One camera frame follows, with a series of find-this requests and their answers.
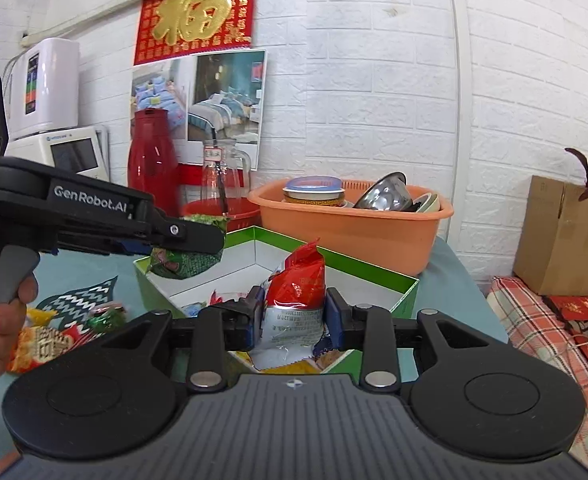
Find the label sticker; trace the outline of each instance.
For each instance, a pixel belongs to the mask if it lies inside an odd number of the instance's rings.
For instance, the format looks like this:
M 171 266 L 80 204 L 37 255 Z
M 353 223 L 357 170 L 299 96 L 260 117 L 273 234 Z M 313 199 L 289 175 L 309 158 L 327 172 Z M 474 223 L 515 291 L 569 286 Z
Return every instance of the label sticker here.
M 205 162 L 220 162 L 223 160 L 223 150 L 221 148 L 205 148 L 203 158 Z

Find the blue lid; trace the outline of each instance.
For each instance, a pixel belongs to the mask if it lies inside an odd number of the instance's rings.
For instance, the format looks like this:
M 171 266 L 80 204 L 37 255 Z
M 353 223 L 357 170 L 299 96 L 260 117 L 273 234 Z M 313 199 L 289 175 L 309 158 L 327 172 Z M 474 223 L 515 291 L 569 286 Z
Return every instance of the blue lid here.
M 300 176 L 290 180 L 285 187 L 290 191 L 340 191 L 343 182 L 335 176 Z

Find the red snack bag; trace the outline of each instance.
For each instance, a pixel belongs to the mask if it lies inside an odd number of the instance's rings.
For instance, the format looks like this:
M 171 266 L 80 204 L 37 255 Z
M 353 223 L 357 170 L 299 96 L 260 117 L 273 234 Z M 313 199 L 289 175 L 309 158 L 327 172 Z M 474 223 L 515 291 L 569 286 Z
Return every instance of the red snack bag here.
M 325 259 L 318 240 L 296 249 L 285 259 L 284 269 L 270 276 L 266 306 L 290 306 L 306 310 L 322 308 L 325 301 Z
M 22 374 L 52 361 L 74 346 L 74 331 L 59 331 L 49 326 L 26 326 L 10 354 L 7 371 Z
M 261 340 L 249 353 L 258 370 L 312 357 L 323 335 L 325 259 L 317 242 L 296 249 L 268 280 Z

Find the red thermos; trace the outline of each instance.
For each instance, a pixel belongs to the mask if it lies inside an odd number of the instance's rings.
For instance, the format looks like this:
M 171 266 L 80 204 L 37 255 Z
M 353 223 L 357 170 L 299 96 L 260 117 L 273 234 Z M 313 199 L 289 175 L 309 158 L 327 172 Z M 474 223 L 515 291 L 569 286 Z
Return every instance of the red thermos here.
M 154 195 L 154 205 L 168 216 L 179 215 L 178 162 L 167 110 L 146 108 L 134 114 L 128 186 Z

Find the red label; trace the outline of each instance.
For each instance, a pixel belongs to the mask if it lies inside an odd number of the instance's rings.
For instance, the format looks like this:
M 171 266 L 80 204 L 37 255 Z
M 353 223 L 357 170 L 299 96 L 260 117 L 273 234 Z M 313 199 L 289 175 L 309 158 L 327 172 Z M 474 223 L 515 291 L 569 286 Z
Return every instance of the red label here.
M 143 0 L 134 65 L 249 47 L 254 0 Z

